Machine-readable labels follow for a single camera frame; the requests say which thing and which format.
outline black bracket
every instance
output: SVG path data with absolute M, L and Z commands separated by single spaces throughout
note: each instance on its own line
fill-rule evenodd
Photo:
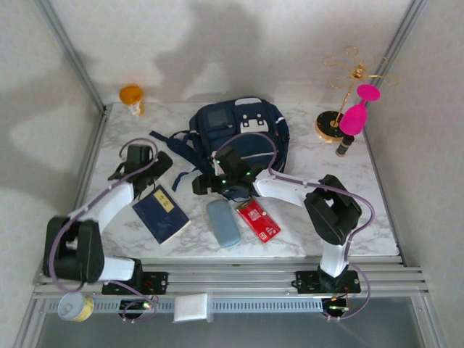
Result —
M 167 272 L 144 272 L 141 277 L 141 285 L 136 290 L 144 295 L 166 295 L 167 276 Z M 131 291 L 113 283 L 103 285 L 101 293 L 103 295 L 133 295 Z
M 320 275 L 316 270 L 300 270 L 295 273 L 296 280 L 291 285 L 301 294 L 360 294 L 360 280 L 355 270 L 348 270 L 337 287 L 329 289 L 320 281 Z

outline white wall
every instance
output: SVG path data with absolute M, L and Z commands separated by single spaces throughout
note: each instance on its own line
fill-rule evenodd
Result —
M 383 54 L 410 0 L 51 2 L 106 103 L 132 82 L 150 101 L 341 102 L 322 58 Z
M 402 249 L 423 267 L 449 347 L 464 347 L 464 2 L 429 1 L 370 107 Z
M 0 11 L 0 346 L 15 341 L 49 218 L 71 208 L 96 112 L 31 0 Z

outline red card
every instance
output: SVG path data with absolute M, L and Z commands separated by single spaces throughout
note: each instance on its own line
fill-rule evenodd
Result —
M 276 222 L 254 199 L 240 204 L 236 210 L 263 243 L 268 243 L 281 231 Z

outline blue book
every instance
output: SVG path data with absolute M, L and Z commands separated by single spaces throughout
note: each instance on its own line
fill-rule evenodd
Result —
M 157 186 L 132 208 L 160 244 L 190 224 L 187 215 L 162 186 Z

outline gold ring holder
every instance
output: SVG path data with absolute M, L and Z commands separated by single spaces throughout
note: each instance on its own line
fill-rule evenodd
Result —
M 357 55 L 360 50 L 356 46 L 346 46 L 344 52 L 347 56 L 350 56 L 354 60 L 353 66 L 348 66 L 343 62 L 340 62 L 337 58 L 332 56 L 327 56 L 322 59 L 322 63 L 326 67 L 343 67 L 348 75 L 347 76 L 336 76 L 332 77 L 329 80 L 329 83 L 333 88 L 340 89 L 347 85 L 347 81 L 350 80 L 351 84 L 349 85 L 347 95 L 345 96 L 343 102 L 341 103 L 340 110 L 337 111 L 325 111 L 321 113 L 316 120 L 316 131 L 319 135 L 329 141 L 340 141 L 343 139 L 344 134 L 340 129 L 340 119 L 343 117 L 341 113 L 345 104 L 348 101 L 350 94 L 356 86 L 358 81 L 366 83 L 367 78 L 381 78 L 382 81 L 388 86 L 396 86 L 399 83 L 399 78 L 394 75 L 369 75 L 369 70 L 372 67 L 385 66 L 389 63 L 389 59 L 382 55 L 376 55 L 372 59 L 373 62 L 370 65 L 366 65 L 363 61 L 358 62 Z

